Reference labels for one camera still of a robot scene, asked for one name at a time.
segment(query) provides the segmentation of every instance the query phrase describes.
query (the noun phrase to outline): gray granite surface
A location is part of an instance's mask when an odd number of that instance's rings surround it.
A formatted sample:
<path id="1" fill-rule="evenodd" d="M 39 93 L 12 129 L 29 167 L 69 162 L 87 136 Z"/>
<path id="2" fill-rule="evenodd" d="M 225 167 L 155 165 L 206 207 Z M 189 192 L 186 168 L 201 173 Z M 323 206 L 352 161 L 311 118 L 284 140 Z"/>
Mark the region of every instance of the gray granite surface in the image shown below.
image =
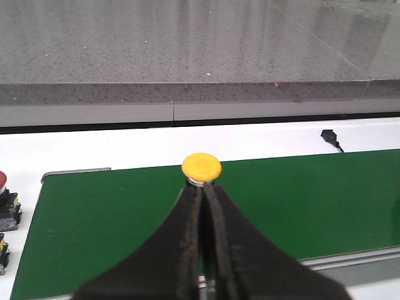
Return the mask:
<path id="1" fill-rule="evenodd" d="M 400 5 L 0 0 L 0 106 L 399 96 Z"/>

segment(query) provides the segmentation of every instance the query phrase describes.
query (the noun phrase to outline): red button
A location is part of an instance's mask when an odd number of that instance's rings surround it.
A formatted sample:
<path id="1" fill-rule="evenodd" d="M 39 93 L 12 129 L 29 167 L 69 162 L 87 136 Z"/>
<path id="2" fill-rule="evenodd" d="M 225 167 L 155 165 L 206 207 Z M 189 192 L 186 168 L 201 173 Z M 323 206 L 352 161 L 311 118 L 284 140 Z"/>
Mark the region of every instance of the red button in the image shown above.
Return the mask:
<path id="1" fill-rule="evenodd" d="M 6 182 L 7 182 L 7 176 L 0 171 L 0 189 L 2 189 L 6 185 Z"/>

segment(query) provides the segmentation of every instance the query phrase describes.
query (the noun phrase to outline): green panel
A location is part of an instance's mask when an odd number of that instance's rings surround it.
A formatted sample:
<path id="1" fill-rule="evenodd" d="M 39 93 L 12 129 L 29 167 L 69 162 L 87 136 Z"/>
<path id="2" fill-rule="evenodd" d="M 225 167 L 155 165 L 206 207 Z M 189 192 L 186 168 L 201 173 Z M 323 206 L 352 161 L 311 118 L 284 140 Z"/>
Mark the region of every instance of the green panel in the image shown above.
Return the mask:
<path id="1" fill-rule="evenodd" d="M 223 168 L 217 183 L 297 259 L 400 244 L 398 149 L 232 161 Z M 160 225 L 183 186 L 180 166 L 48 177 L 12 299 L 72 293 L 116 264 Z"/>

